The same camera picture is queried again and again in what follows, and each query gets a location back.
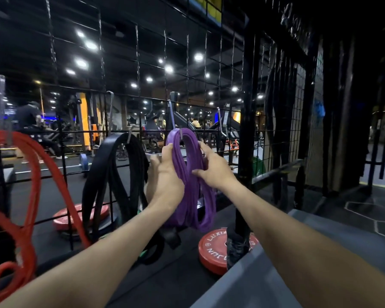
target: purple resistance band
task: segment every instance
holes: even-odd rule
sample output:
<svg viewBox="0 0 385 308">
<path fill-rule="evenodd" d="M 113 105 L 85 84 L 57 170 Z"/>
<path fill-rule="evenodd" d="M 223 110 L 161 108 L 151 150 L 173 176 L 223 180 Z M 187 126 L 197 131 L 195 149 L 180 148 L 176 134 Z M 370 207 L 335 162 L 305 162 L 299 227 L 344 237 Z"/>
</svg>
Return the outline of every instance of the purple resistance band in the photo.
<svg viewBox="0 0 385 308">
<path fill-rule="evenodd" d="M 215 191 L 203 179 L 191 173 L 195 169 L 204 170 L 204 158 L 195 134 L 189 129 L 182 129 L 182 134 L 187 151 L 187 164 L 181 154 L 180 129 L 173 129 L 167 137 L 167 145 L 173 144 L 172 161 L 175 172 L 183 181 L 185 189 L 180 205 L 166 224 L 168 226 L 184 225 L 206 232 L 210 230 L 216 213 Z M 205 205 L 205 216 L 201 222 L 198 221 L 197 210 L 200 190 Z"/>
</svg>

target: man in black shirt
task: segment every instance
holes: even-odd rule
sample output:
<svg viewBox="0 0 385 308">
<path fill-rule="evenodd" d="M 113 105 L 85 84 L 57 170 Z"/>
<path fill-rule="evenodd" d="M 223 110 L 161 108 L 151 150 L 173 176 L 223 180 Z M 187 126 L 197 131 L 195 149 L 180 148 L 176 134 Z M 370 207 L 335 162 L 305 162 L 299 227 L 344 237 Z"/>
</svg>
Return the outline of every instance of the man in black shirt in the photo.
<svg viewBox="0 0 385 308">
<path fill-rule="evenodd" d="M 38 107 L 39 103 L 31 101 L 28 105 L 18 108 L 13 118 L 17 122 L 15 130 L 30 136 L 35 135 L 34 137 L 39 144 L 45 148 L 51 148 L 56 155 L 56 159 L 61 159 L 62 156 L 59 145 L 47 139 L 44 134 L 41 133 L 43 128 L 41 127 L 41 115 Z"/>
</svg>

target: yellow floor line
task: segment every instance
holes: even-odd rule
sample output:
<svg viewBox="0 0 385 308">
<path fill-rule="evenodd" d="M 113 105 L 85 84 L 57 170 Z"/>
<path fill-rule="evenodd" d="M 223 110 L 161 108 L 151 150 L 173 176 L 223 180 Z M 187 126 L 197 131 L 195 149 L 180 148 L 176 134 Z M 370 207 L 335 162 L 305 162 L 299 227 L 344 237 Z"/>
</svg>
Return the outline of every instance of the yellow floor line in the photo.
<svg viewBox="0 0 385 308">
<path fill-rule="evenodd" d="M 368 185 L 368 183 L 365 183 L 364 181 L 360 181 L 359 183 L 361 185 Z M 375 186 L 375 187 L 385 188 L 385 185 L 378 185 L 378 184 L 372 184 L 372 185 Z"/>
</svg>

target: person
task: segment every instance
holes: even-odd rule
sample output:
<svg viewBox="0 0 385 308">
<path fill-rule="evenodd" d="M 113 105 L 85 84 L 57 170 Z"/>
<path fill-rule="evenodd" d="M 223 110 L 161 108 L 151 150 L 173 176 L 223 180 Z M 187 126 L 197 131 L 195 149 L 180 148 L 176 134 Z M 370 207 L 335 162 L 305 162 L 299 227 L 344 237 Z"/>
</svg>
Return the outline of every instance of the person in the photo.
<svg viewBox="0 0 385 308">
<path fill-rule="evenodd" d="M 200 128 L 201 128 L 201 125 L 200 125 L 200 123 L 198 122 L 198 120 L 195 120 L 194 118 L 191 118 L 191 124 L 192 124 L 196 129 L 200 129 Z"/>
<path fill-rule="evenodd" d="M 56 159 L 62 158 L 62 152 L 57 144 L 50 139 L 47 139 L 42 133 L 43 130 L 52 130 L 50 128 L 43 128 L 41 126 L 41 114 L 39 109 L 39 103 L 36 101 L 30 101 L 27 105 L 21 106 L 17 109 L 13 120 L 17 123 L 16 131 L 27 135 L 41 135 L 39 143 L 44 148 L 50 148 L 56 155 Z"/>
<path fill-rule="evenodd" d="M 237 181 L 223 157 L 200 145 L 208 169 L 193 173 L 234 203 L 304 308 L 385 307 L 383 273 L 252 193 Z M 171 144 L 163 148 L 161 160 L 151 157 L 147 208 L 108 237 L 17 290 L 0 308 L 104 307 L 183 195 Z"/>
</svg>

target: black resistance band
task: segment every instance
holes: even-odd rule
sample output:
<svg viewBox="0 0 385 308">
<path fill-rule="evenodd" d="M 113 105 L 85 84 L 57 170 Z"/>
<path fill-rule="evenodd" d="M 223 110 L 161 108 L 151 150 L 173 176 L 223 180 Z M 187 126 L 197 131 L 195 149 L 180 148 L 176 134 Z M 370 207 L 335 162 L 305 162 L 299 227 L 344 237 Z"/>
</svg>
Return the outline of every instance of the black resistance band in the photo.
<svg viewBox="0 0 385 308">
<path fill-rule="evenodd" d="M 127 143 L 127 139 L 128 133 L 114 133 L 104 139 L 93 159 L 87 180 L 84 184 L 82 195 L 83 226 L 87 236 L 93 242 L 96 242 L 99 238 L 98 228 L 101 222 L 101 207 L 103 206 L 107 183 L 117 201 L 120 210 L 121 224 L 124 224 L 137 215 L 139 201 L 143 209 L 148 205 L 144 194 L 144 182 L 146 182 L 148 178 L 147 170 L 149 162 L 140 141 L 134 135 L 130 136 L 129 143 Z M 116 165 L 116 151 L 121 144 L 126 146 L 128 152 L 130 167 L 129 195 L 123 186 Z M 93 205 L 94 216 L 92 233 L 90 235 L 88 228 Z M 145 249 L 148 252 L 144 253 L 140 261 L 144 264 L 151 264 L 159 259 L 164 249 L 164 241 L 167 241 L 171 248 L 175 248 L 180 244 L 180 239 L 176 233 L 169 229 L 160 229 L 154 234 L 146 246 Z M 154 246 L 156 249 L 151 254 L 149 251 L 152 250 Z"/>
</svg>

